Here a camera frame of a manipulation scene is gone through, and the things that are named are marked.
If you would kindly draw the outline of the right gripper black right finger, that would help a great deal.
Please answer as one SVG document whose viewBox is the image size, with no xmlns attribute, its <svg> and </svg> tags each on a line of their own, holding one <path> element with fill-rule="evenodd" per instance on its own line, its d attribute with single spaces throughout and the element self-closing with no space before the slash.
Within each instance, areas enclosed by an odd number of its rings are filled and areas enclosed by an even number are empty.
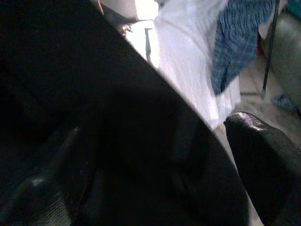
<svg viewBox="0 0 301 226">
<path fill-rule="evenodd" d="M 224 125 L 264 226 L 301 226 L 301 150 L 281 130 L 247 112 L 229 116 Z"/>
</svg>

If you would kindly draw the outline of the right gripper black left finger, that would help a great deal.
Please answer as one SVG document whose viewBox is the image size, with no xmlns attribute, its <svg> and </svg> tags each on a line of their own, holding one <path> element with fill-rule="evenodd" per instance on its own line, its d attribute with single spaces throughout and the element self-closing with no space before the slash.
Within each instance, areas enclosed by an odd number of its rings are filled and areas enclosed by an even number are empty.
<svg viewBox="0 0 301 226">
<path fill-rule="evenodd" d="M 80 202 L 78 127 L 57 130 L 0 191 L 0 226 L 70 226 Z"/>
</svg>

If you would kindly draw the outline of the black garment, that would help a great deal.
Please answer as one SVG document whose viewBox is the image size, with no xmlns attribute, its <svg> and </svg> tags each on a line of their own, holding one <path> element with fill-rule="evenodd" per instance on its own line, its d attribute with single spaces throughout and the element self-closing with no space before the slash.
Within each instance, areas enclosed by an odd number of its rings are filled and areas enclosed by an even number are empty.
<svg viewBox="0 0 301 226">
<path fill-rule="evenodd" d="M 248 226 L 216 135 L 90 0 L 0 0 L 0 191 L 74 127 L 70 226 Z"/>
</svg>

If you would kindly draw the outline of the dark green sofa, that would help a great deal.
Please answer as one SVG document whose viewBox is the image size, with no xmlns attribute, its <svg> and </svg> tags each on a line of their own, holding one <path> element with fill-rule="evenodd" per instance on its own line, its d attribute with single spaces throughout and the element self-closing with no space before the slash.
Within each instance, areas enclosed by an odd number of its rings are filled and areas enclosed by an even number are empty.
<svg viewBox="0 0 301 226">
<path fill-rule="evenodd" d="M 301 21 L 289 13 L 277 18 L 271 67 L 284 92 L 301 109 Z"/>
</svg>

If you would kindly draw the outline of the black metal drying rack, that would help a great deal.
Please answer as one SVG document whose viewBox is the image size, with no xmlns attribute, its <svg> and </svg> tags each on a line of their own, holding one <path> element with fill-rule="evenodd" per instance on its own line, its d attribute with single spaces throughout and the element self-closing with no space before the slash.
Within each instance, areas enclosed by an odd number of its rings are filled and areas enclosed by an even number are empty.
<svg viewBox="0 0 301 226">
<path fill-rule="evenodd" d="M 269 69 L 270 69 L 270 63 L 271 63 L 271 57 L 272 57 L 272 50 L 273 50 L 273 43 L 274 43 L 274 37 L 275 37 L 275 30 L 277 25 L 277 17 L 279 12 L 279 2 L 280 0 L 275 0 L 275 10 L 274 10 L 274 16 L 271 23 L 271 33 L 270 33 L 270 39 L 269 39 L 269 48 L 268 48 L 268 56 L 267 56 L 267 62 L 265 67 L 265 74 L 264 74 L 264 80 L 263 80 L 263 86 L 262 86 L 262 92 L 261 92 L 261 99 L 264 100 L 266 96 L 266 87 L 267 87 L 267 81 L 269 77 Z"/>
</svg>

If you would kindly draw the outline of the blue plaid shirt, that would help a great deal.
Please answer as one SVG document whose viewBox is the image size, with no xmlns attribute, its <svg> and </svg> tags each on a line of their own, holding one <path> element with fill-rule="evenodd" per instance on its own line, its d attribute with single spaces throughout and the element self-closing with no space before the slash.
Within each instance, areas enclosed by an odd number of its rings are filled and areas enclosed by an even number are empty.
<svg viewBox="0 0 301 226">
<path fill-rule="evenodd" d="M 231 0 L 219 13 L 211 84 L 222 94 L 257 55 L 258 28 L 275 9 L 276 0 Z"/>
</svg>

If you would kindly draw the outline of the white thin garment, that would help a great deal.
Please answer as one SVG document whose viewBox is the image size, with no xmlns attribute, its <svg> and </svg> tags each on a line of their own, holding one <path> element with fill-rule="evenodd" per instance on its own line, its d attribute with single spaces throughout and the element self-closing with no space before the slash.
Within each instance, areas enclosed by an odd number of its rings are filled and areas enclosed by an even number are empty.
<svg viewBox="0 0 301 226">
<path fill-rule="evenodd" d="M 211 70 L 219 13 L 229 0 L 166 0 L 154 20 L 158 69 L 211 129 L 240 103 L 239 79 L 215 95 Z"/>
</svg>

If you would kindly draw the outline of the blue hard suitcase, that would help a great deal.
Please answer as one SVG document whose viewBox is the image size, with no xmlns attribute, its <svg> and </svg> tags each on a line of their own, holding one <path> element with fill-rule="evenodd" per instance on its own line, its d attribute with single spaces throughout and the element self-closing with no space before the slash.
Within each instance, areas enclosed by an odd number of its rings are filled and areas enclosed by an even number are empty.
<svg viewBox="0 0 301 226">
<path fill-rule="evenodd" d="M 289 0 L 286 8 L 292 14 L 301 15 L 301 0 Z"/>
</svg>

